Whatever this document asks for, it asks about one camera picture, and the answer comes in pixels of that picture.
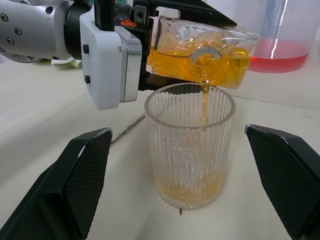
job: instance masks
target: clear beaker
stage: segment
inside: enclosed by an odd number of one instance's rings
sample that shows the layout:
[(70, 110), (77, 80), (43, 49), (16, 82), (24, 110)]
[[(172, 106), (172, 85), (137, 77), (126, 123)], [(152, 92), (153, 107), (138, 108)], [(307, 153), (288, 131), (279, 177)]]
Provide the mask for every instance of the clear beaker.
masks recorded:
[(234, 20), (260, 35), (250, 71), (287, 73), (304, 66), (320, 22), (319, 0), (237, 0), (235, 9)]

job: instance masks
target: clear drinking glass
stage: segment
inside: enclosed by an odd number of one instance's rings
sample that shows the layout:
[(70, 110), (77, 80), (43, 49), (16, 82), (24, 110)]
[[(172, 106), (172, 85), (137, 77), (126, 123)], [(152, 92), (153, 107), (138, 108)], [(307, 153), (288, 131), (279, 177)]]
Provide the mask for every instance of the clear drinking glass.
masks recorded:
[(219, 195), (236, 105), (200, 83), (163, 87), (145, 102), (156, 187), (170, 205), (199, 209)]

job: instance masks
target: glass base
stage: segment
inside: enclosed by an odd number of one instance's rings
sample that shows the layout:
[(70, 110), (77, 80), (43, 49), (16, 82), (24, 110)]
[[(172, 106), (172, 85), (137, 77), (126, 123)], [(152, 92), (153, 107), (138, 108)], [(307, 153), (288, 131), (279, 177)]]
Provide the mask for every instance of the glass base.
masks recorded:
[(198, 209), (202, 209), (204, 207), (209, 206), (210, 204), (212, 204), (217, 197), (219, 196), (219, 194), (221, 193), (222, 187), (219, 191), (217, 191), (214, 195), (212, 195), (211, 197), (205, 199), (204, 201), (201, 202), (185, 202), (185, 201), (179, 201), (176, 200), (172, 197), (167, 196), (164, 192), (162, 192), (158, 187), (156, 188), (159, 195), (161, 196), (161, 198), (169, 205), (177, 208), (177, 209), (183, 209), (183, 210), (198, 210)]

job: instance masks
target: table surface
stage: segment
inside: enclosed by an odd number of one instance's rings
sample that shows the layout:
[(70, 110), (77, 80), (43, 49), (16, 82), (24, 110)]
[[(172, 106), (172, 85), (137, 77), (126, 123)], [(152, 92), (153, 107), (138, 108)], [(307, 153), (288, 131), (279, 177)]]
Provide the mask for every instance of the table surface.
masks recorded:
[[(112, 127), (116, 137), (143, 114), (150, 92), (140, 92), (136, 102), (99, 112), (79, 69), (6, 62), (0, 64), (0, 73), (1, 227), (69, 140), (103, 127)], [(304, 96), (306, 102), (313, 98)], [(320, 153), (320, 111), (241, 97), (234, 100), (228, 177), (213, 204), (180, 216), (178, 209), (162, 201), (153, 181), (143, 121), (110, 149), (88, 239), (289, 240), (262, 187), (244, 129), (246, 124), (280, 129), (302, 137)]]

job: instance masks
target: screw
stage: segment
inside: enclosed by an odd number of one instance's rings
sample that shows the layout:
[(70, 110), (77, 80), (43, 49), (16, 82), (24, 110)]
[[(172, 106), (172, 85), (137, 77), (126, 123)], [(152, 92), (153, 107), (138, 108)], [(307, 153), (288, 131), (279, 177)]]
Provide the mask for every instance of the screw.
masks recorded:
[(1, 18), (1, 20), (4, 21), (5, 23), (8, 22), (8, 20), (9, 20), (9, 19), (8, 19), (8, 16), (5, 15), (5, 14), (1, 14), (1, 15), (0, 15), (0, 18)]
[(14, 30), (14, 33), (17, 34), (18, 36), (21, 36), (22, 35), (22, 31), (19, 29), (19, 28), (16, 28)]
[(142, 19), (144, 19), (144, 14), (142, 12), (138, 11), (136, 14), (136, 17), (138, 18), (138, 20), (141, 21)]
[(54, 8), (53, 8), (52, 6), (48, 6), (48, 7), (45, 9), (45, 13), (48, 14), (48, 15), (50, 15), (50, 14), (52, 14), (53, 10), (54, 10)]
[(14, 44), (15, 44), (15, 42), (14, 42), (11, 38), (7, 38), (7, 39), (6, 39), (6, 42), (7, 42), (8, 44), (10, 44), (10, 45), (14, 45)]
[(85, 84), (90, 84), (91, 83), (90, 76), (85, 76), (84, 82), (85, 82)]
[(84, 54), (89, 54), (89, 45), (88, 44), (84, 44), (82, 49), (83, 49)]

